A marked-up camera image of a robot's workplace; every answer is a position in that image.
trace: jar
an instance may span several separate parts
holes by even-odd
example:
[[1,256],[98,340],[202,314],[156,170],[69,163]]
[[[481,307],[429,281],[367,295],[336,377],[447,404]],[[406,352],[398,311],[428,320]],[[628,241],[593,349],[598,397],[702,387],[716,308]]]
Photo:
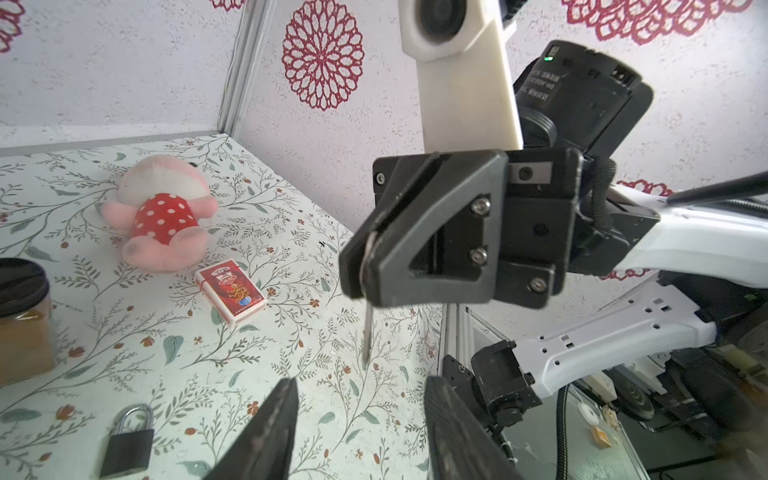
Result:
[[41,266],[0,258],[0,386],[53,369],[51,287]]

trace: plush toy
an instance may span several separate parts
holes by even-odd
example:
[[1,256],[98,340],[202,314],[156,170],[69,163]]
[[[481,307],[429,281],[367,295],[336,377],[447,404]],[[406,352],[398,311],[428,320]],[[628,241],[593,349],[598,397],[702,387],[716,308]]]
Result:
[[205,177],[180,158],[152,155],[120,180],[117,200],[101,215],[113,227],[132,229],[123,259],[151,272],[174,272],[205,257],[207,232],[197,224],[218,208]]

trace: red card box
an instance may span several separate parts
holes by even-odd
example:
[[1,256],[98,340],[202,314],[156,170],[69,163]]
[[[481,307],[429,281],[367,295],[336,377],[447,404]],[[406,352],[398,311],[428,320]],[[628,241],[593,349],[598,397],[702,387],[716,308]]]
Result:
[[194,279],[229,326],[242,323],[266,305],[266,297],[232,259],[198,270]]

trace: black jar lid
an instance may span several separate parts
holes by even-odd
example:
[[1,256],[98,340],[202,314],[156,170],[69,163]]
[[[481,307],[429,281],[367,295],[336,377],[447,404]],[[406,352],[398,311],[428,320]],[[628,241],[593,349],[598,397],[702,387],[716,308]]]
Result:
[[0,317],[31,309],[50,289],[45,270],[35,262],[0,258]]

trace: white wall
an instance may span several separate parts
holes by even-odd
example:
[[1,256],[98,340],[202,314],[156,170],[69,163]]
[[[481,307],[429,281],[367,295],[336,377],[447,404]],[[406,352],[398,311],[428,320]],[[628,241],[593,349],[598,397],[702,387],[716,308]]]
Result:
[[[291,91],[281,61],[283,40],[302,2],[283,0],[237,140],[354,229],[373,208],[373,160],[418,153],[422,139],[415,66],[401,51],[396,2],[344,4],[356,16],[365,51],[362,77],[349,100],[322,111]],[[614,155],[619,179],[683,190],[766,169],[765,2],[723,13],[693,36],[673,33],[646,45],[630,38],[598,41],[593,28],[567,23],[566,8],[561,0],[533,0],[522,9],[518,32],[507,45],[512,77],[556,38],[604,51],[638,70],[655,101]],[[570,276],[546,310],[498,303],[477,310],[502,332],[538,335],[595,311],[637,281]]]
[[215,129],[241,9],[17,1],[22,33],[0,53],[0,147]]

